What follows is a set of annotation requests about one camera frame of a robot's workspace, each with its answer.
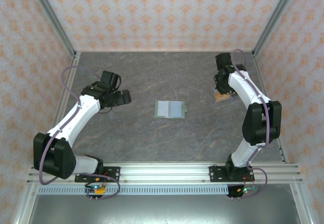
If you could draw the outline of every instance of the small wooden block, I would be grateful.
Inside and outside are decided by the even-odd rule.
[[[216,102],[224,101],[227,99],[230,99],[230,94],[220,94],[219,92],[215,94]]]

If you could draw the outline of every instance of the orange floral wallpaper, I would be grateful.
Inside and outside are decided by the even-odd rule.
[[[324,0],[291,0],[258,64],[267,93],[282,103],[289,160],[302,164],[324,220]]]
[[[252,50],[279,0],[49,0],[76,50]]]
[[[33,137],[53,123],[70,63],[37,0],[0,0],[0,223],[12,223],[32,166]]]

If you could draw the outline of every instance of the purple cable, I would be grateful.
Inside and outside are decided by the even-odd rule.
[[[107,196],[104,196],[104,197],[101,197],[101,198],[97,198],[97,197],[96,197],[96,200],[97,200],[97,201],[98,201],[98,200],[105,200],[105,199],[112,198],[112,197],[116,196],[116,195],[120,192],[120,183],[119,183],[117,180],[115,180],[114,178],[112,178],[112,177],[105,176],[105,175],[99,175],[99,174],[91,174],[91,173],[81,173],[81,174],[82,174],[82,175],[86,175],[86,176],[91,176],[91,177],[104,177],[104,178],[106,178],[106,179],[108,179],[108,180],[112,180],[112,181],[114,181],[114,182],[118,185],[118,190],[117,190],[114,194],[112,194],[112,195],[107,195]],[[90,189],[88,189],[88,191],[87,191],[87,197],[88,197],[90,200],[92,200],[92,196],[89,195],[89,192],[90,192]]]
[[[71,68],[81,68],[81,69],[84,69],[88,72],[91,72],[92,74],[94,74],[97,78],[100,79],[100,76],[94,72],[93,70],[85,67],[85,66],[69,66],[69,67],[66,67],[62,73],[61,73],[61,81],[63,83],[63,86],[64,88],[70,93],[72,94],[75,99],[77,100],[77,104],[78,104],[78,107],[76,108],[76,111],[71,115],[71,117],[59,128],[60,130],[56,131],[52,137],[49,139],[49,142],[47,143],[47,145],[45,146],[45,149],[43,151],[43,154],[42,154],[42,157],[40,159],[40,163],[39,163],[39,171],[38,171],[38,177],[39,177],[39,182],[42,184],[42,185],[48,185],[50,183],[52,183],[53,181],[55,181],[58,177],[54,177],[53,179],[49,180],[48,182],[44,182],[43,180],[43,166],[44,166],[44,161],[45,161],[45,157],[46,157],[46,154],[51,146],[51,143],[52,141],[55,139],[55,137],[58,135],[58,133],[60,133],[62,131],[62,129],[77,115],[77,113],[79,112],[80,110],[80,105],[81,105],[81,101],[80,101],[80,98],[76,95],[75,92],[73,92],[71,89],[68,88],[68,86],[65,84],[64,82],[64,73],[71,69]]]
[[[241,52],[241,53],[244,55],[244,65],[245,65],[246,62],[247,62],[247,57],[246,57],[244,51],[242,51],[242,50],[240,50],[240,49],[236,49],[236,50],[234,50],[234,51],[232,52],[231,59],[232,59],[232,64],[233,64],[235,70],[236,70],[236,71],[238,72],[238,74],[239,74],[239,75],[240,75],[240,76],[241,76],[241,77],[242,77],[242,78],[243,78],[243,79],[244,79],[244,80],[245,80],[245,81],[246,81],[246,82],[251,86],[251,88],[253,89],[253,91],[254,91],[257,95],[259,95],[259,92],[258,92],[258,90],[255,88],[255,86],[253,85],[253,83],[250,82],[248,79],[245,79],[244,75],[243,75],[243,74],[238,70],[238,68],[237,68],[237,66],[236,66],[236,63],[235,63],[236,60],[234,59],[234,53],[235,53],[235,52]],[[269,145],[269,139],[270,139],[270,119],[269,119],[268,107],[267,107],[267,105],[266,105],[264,99],[263,99],[262,97],[260,97],[260,100],[261,100],[261,102],[262,102],[262,104],[263,104],[264,111],[265,111],[265,117],[266,117],[266,140],[265,140],[265,145],[264,145],[264,147],[266,148],[266,147],[268,147],[268,145]],[[247,198],[251,198],[251,197],[254,197],[254,196],[259,195],[262,191],[264,191],[265,187],[266,187],[267,184],[268,184],[268,175],[267,175],[267,173],[266,173],[263,169],[261,169],[261,168],[259,168],[259,167],[254,167],[254,168],[250,167],[250,163],[251,163],[252,159],[255,157],[255,155],[259,152],[259,150],[260,150],[261,148],[263,148],[263,147],[258,147],[258,149],[254,151],[254,153],[251,155],[251,157],[249,157],[248,162],[247,162],[247,168],[248,168],[248,170],[259,170],[259,171],[263,172],[263,173],[264,173],[264,176],[265,176],[265,182],[264,182],[264,185],[263,185],[263,187],[262,187],[258,192],[254,193],[254,194],[252,194],[252,195],[243,196],[243,197],[241,197],[241,199],[247,199]]]

